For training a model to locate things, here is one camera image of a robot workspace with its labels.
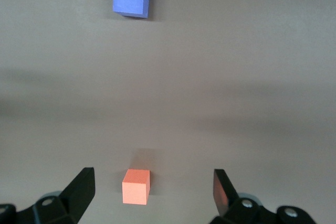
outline gray floor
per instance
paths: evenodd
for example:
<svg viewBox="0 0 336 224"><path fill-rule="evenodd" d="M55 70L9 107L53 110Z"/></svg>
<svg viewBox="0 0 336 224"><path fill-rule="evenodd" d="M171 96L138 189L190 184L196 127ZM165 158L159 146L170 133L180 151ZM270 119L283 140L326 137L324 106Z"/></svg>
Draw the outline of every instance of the gray floor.
<svg viewBox="0 0 336 224"><path fill-rule="evenodd" d="M22 210L84 167L80 223L209 223L213 169L334 223L336 0L0 0L0 202ZM150 169L146 206L124 205Z"/></svg>

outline silver bolt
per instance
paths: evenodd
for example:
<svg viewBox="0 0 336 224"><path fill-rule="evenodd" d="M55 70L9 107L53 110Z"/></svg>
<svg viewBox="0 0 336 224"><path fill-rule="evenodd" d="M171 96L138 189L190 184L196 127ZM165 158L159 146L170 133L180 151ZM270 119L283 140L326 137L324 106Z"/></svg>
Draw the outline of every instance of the silver bolt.
<svg viewBox="0 0 336 224"><path fill-rule="evenodd" d="M42 206L48 206L48 205L50 205L53 201L54 201L53 198L51 198L51 199L46 199L46 200L44 200L44 201L42 202Z"/></svg>
<svg viewBox="0 0 336 224"><path fill-rule="evenodd" d="M253 206L252 202L249 201L248 199L244 199L242 202L244 207L251 208Z"/></svg>
<svg viewBox="0 0 336 224"><path fill-rule="evenodd" d="M290 216L290 217L297 217L298 216L298 213L294 210L294 209L292 209L292 208L286 208L285 209L285 213L288 215L288 216Z"/></svg>

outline orange block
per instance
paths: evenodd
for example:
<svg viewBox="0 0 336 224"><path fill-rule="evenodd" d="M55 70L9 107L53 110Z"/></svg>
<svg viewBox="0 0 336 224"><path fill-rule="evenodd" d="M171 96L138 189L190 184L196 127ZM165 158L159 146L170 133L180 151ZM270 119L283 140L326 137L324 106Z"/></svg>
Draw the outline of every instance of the orange block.
<svg viewBox="0 0 336 224"><path fill-rule="evenodd" d="M146 205L150 190L150 171L128 169L122 181L122 202Z"/></svg>

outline round metal bolt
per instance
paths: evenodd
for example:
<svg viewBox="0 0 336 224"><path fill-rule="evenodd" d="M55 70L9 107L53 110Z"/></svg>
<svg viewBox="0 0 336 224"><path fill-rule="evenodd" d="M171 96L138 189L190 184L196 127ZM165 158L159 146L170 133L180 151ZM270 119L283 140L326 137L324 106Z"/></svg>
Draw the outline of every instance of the round metal bolt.
<svg viewBox="0 0 336 224"><path fill-rule="evenodd" d="M244 207L251 208L253 206L252 202L249 201L248 199L244 199L242 202Z"/></svg>
<svg viewBox="0 0 336 224"><path fill-rule="evenodd" d="M0 208L0 215L3 214L6 210L7 210L7 209L4 208L4 207Z"/></svg>
<svg viewBox="0 0 336 224"><path fill-rule="evenodd" d="M286 208L285 209L285 213L288 215L288 216L290 216L290 217L297 217L298 216L298 213L294 210L294 209L292 209L292 208Z"/></svg>
<svg viewBox="0 0 336 224"><path fill-rule="evenodd" d="M49 198L49 199L46 199L42 202L42 206L48 206L50 205L51 203L53 203L54 199L53 198Z"/></svg>

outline orange cube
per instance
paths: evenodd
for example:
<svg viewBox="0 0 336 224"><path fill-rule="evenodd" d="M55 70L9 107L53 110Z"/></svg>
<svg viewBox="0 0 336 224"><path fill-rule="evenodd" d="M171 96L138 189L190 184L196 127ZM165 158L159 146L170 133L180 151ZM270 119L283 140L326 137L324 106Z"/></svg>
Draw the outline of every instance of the orange cube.
<svg viewBox="0 0 336 224"><path fill-rule="evenodd" d="M146 205L150 190L150 171L128 169L122 181L122 202Z"/></svg>

